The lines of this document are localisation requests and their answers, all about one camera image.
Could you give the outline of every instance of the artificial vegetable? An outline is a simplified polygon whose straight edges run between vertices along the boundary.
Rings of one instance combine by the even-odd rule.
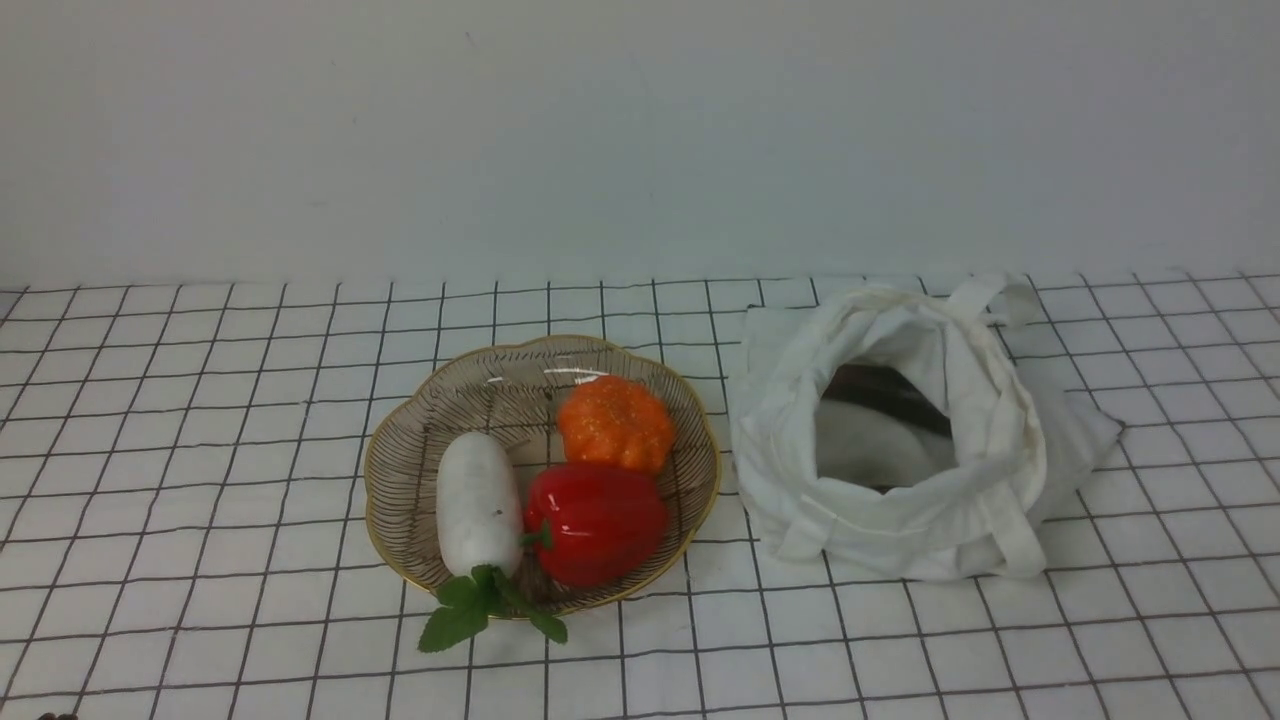
[[[643,565],[667,523],[653,478],[586,464],[543,471],[525,509],[526,542],[543,570],[575,588],[611,583]]]
[[[643,384],[602,375],[573,388],[557,425],[564,457],[657,475],[676,442],[676,427],[662,400]]]
[[[439,652],[489,626],[489,615],[516,610],[548,638],[568,639],[564,623],[521,597],[511,577],[520,566],[521,515],[516,473],[498,441],[466,433],[445,448],[435,480],[440,559],[453,579],[436,589],[440,607],[417,648]]]

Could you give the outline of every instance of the basket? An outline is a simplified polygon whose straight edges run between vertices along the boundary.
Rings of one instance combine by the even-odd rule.
[[[535,606],[564,615],[621,600],[684,555],[719,492],[719,448],[692,387],[669,368],[603,340],[549,336],[460,356],[436,370],[374,430],[365,457],[365,520],[378,553],[408,583],[434,593],[452,575],[435,530],[435,477],[444,450],[480,430],[508,448],[527,498],[530,480],[563,462],[556,413],[568,393],[602,374],[645,384],[676,425],[671,459],[657,478],[671,523],[657,552],[607,585],[566,588],[526,556],[515,582]]]

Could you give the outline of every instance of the wall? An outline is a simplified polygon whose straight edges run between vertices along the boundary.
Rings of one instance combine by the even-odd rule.
[[[5,0],[0,282],[1280,256],[1275,0]]]

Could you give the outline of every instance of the tote bag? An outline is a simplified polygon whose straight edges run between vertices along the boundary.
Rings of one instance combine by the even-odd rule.
[[[1005,313],[988,314],[1001,295]],[[794,561],[827,551],[911,579],[1043,571],[1036,527],[1120,427],[1015,372],[988,324],[1015,328],[1034,309],[1029,286],[984,275],[946,300],[868,286],[817,309],[749,310],[730,423],[765,548]],[[823,401],[836,369],[854,361],[900,372],[950,418],[951,439]]]

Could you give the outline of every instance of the white grid mat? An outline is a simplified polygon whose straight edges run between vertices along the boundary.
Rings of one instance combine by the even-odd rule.
[[[361,519],[372,427],[440,361],[598,334],[727,447],[748,305],[850,279],[27,290],[0,325],[0,720],[1247,719],[1280,714],[1280,277],[1034,278],[1004,333],[1129,429],[1030,582],[756,550],[727,482],[640,596],[425,656]],[[945,279],[890,278],[945,295]],[[0,295],[0,313],[6,302]]]

